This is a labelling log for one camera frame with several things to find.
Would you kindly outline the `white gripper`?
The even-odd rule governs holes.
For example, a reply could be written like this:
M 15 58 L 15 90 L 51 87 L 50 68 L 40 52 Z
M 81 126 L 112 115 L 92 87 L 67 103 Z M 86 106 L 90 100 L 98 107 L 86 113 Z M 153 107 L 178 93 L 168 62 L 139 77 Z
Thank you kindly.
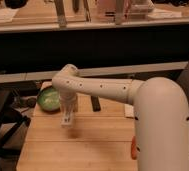
M 61 103 L 61 111 L 63 113 L 61 125 L 63 127 L 72 126 L 73 121 L 74 121 L 75 102 L 74 101 L 63 101 Z

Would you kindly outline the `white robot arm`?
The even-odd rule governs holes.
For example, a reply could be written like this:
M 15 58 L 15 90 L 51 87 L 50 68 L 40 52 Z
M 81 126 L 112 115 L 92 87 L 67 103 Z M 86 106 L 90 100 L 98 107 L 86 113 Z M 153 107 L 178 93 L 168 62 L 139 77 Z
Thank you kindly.
M 66 118 L 79 93 L 133 106 L 138 171 L 189 171 L 189 104 L 174 81 L 82 78 L 72 64 L 52 78 Z

